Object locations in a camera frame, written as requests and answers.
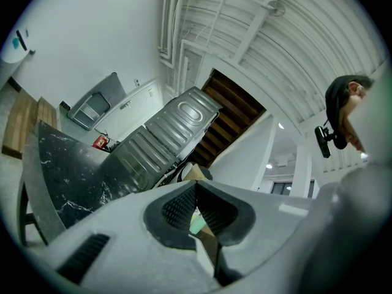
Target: black marble surface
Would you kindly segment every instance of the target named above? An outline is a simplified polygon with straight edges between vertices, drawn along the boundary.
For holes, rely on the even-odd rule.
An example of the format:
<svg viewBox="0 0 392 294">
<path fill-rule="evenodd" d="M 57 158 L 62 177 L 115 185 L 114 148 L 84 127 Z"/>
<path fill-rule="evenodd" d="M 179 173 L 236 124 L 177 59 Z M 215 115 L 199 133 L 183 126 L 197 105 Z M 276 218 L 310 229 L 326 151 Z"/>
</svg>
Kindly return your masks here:
<svg viewBox="0 0 392 294">
<path fill-rule="evenodd" d="M 33 206 L 33 201 L 40 199 L 35 195 L 48 194 L 65 228 L 112 200 L 137 193 L 130 173 L 115 156 L 43 122 L 38 125 L 37 138 L 40 160 L 37 173 L 41 169 L 47 191 L 29 190 L 32 186 L 26 184 L 29 200 Z M 36 218 L 41 212 L 33 209 Z"/>
</svg>

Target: window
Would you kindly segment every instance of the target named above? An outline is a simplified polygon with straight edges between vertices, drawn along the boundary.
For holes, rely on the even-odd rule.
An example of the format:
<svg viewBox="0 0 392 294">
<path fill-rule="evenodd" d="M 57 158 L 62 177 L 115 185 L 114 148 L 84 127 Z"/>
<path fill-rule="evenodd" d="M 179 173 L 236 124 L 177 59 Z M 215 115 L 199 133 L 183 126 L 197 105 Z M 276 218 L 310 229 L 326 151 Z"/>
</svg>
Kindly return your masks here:
<svg viewBox="0 0 392 294">
<path fill-rule="evenodd" d="M 292 189 L 292 185 L 293 183 L 274 183 L 271 194 L 289 196 L 290 191 Z M 312 198 L 313 190 L 314 190 L 314 181 L 311 181 L 309 185 L 309 192 L 307 193 L 308 198 Z"/>
</svg>

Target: floor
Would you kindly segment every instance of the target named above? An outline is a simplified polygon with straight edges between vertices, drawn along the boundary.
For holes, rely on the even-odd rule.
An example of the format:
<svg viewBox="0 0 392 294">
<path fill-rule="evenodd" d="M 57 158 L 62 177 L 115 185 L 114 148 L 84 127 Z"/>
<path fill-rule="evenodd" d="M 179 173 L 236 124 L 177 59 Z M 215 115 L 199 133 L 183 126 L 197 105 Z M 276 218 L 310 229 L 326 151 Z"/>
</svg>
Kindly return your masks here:
<svg viewBox="0 0 392 294">
<path fill-rule="evenodd" d="M 6 84 L 0 90 L 0 143 L 4 137 L 8 116 L 18 93 Z M 22 161 L 0 153 L 0 215 L 10 236 L 17 238 L 17 199 L 22 174 Z M 26 227 L 28 248 L 40 254 L 45 245 L 33 225 Z"/>
</svg>

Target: white wall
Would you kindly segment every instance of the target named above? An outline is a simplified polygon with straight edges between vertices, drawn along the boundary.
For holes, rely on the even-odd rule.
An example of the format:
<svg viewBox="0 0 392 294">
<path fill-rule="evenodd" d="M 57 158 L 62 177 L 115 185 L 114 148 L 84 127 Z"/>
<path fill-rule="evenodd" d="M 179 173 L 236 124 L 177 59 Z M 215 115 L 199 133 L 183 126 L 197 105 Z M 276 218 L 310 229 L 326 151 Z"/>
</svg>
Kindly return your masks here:
<svg viewBox="0 0 392 294">
<path fill-rule="evenodd" d="M 273 186 L 274 186 L 274 181 L 271 181 L 269 179 L 263 179 L 259 185 L 260 189 L 258 190 L 258 192 L 270 194 Z"/>
<path fill-rule="evenodd" d="M 73 105 L 117 72 L 126 92 L 160 76 L 163 0 L 33 0 L 18 21 L 34 56 L 14 78 L 35 99 Z"/>
<path fill-rule="evenodd" d="M 257 190 L 270 158 L 277 121 L 262 116 L 210 166 L 214 181 Z"/>
</svg>

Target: ceiling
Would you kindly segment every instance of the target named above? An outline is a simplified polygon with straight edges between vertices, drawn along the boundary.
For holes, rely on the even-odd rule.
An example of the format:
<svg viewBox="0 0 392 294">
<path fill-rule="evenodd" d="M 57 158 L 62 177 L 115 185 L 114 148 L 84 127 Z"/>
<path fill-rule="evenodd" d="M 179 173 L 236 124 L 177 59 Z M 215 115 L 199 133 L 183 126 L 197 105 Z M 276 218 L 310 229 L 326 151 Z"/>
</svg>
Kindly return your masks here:
<svg viewBox="0 0 392 294">
<path fill-rule="evenodd" d="M 388 50 L 356 0 L 278 0 L 284 15 L 268 15 L 257 26 L 254 39 L 246 40 L 263 12 L 256 1 L 263 0 L 184 0 L 181 36 L 225 58 L 239 58 L 238 64 L 253 79 L 262 80 L 257 85 L 287 116 L 279 120 L 291 121 L 305 136 L 307 130 L 301 124 L 318 116 L 321 121 L 316 125 L 326 120 L 324 93 L 328 85 L 344 74 L 372 75 L 386 61 Z M 211 31 L 220 4 L 221 12 Z M 186 50 L 186 56 L 186 82 L 192 86 L 203 53 Z M 175 73 L 169 71 L 168 84 L 174 78 Z M 344 151 L 333 145 L 330 148 L 331 158 L 320 159 L 325 173 L 362 163 L 351 146 Z M 295 157 L 295 149 L 290 136 L 282 137 L 274 145 L 272 157 L 276 160 L 285 152 Z"/>
</svg>

